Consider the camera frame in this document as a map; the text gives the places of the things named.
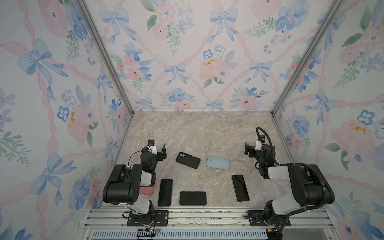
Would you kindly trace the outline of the black smartphone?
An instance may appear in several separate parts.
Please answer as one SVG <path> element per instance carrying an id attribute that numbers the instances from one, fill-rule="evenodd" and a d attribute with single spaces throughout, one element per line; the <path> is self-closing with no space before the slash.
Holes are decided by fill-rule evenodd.
<path id="1" fill-rule="evenodd" d="M 173 180 L 162 179 L 160 184 L 158 206 L 159 207 L 170 207 L 172 203 L 173 195 Z"/>
<path id="2" fill-rule="evenodd" d="M 232 181 L 238 202 L 248 202 L 250 200 L 247 186 L 243 175 L 233 175 Z"/>

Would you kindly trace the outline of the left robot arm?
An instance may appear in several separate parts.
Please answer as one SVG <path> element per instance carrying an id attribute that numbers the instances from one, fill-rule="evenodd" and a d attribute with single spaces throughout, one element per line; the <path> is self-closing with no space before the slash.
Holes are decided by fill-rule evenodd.
<path id="1" fill-rule="evenodd" d="M 126 204 L 138 216 L 152 215 L 153 203 L 141 196 L 141 187 L 153 187 L 156 183 L 156 167 L 167 158 L 166 146 L 158 152 L 148 144 L 139 151 L 141 163 L 132 166 L 115 165 L 103 190 L 103 201 L 112 205 Z"/>

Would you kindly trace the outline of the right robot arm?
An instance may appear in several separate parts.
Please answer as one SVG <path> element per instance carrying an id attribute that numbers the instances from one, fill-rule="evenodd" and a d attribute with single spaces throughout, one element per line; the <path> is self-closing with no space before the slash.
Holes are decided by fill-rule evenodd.
<path id="1" fill-rule="evenodd" d="M 245 155 L 256 159 L 255 167 L 265 180 L 284 180 L 291 192 L 279 199 L 268 201 L 260 213 L 250 211 L 244 217 L 271 227 L 283 227 L 289 217 L 332 204 L 335 194 L 317 165 L 303 163 L 277 164 L 275 147 L 245 143 Z"/>

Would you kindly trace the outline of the black phone case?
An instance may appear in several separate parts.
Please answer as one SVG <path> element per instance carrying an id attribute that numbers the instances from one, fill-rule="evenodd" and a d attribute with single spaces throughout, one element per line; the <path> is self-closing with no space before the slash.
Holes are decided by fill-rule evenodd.
<path id="1" fill-rule="evenodd" d="M 201 159 L 183 152 L 179 152 L 176 158 L 176 162 L 193 169 L 198 169 Z"/>

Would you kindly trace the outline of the pink phone case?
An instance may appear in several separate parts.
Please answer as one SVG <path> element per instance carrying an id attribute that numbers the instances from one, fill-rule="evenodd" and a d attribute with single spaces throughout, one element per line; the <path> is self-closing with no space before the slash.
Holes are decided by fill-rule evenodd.
<path id="1" fill-rule="evenodd" d="M 156 184 L 153 186 L 140 187 L 140 194 L 146 196 L 152 196 L 155 192 Z"/>

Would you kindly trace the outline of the black smartphone horizontal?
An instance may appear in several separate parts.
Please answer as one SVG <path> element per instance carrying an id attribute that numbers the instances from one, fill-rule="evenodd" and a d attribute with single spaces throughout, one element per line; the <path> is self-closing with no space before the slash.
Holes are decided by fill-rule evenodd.
<path id="1" fill-rule="evenodd" d="M 206 206 L 206 192 L 180 192 L 179 204 L 181 206 Z"/>

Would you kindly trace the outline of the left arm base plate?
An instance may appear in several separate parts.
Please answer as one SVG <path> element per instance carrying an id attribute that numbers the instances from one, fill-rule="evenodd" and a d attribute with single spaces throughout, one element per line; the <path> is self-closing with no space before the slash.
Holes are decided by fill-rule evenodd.
<path id="1" fill-rule="evenodd" d="M 123 218 L 127 219 L 128 227 L 166 227 L 169 221 L 169 211 L 166 210 L 154 210 L 149 211 L 148 214 L 139 215 L 133 212 L 124 212 Z"/>

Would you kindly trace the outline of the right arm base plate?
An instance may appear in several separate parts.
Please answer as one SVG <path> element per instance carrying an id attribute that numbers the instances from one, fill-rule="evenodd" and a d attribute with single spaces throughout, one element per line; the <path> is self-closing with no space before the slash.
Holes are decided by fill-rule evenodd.
<path id="1" fill-rule="evenodd" d="M 281 227 L 284 216 L 269 215 L 262 210 L 248 210 L 243 216 L 248 219 L 251 227 Z"/>

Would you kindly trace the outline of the aluminium rail frame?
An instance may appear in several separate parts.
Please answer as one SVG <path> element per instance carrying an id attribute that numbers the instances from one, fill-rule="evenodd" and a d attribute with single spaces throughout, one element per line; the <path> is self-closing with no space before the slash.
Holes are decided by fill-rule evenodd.
<path id="1" fill-rule="evenodd" d="M 127 209 L 105 205 L 92 209 L 81 240 L 272 240 L 272 225 L 246 218 L 248 208 L 158 207 L 150 227 L 129 227 Z M 339 240 L 325 209 L 289 218 L 284 240 Z"/>

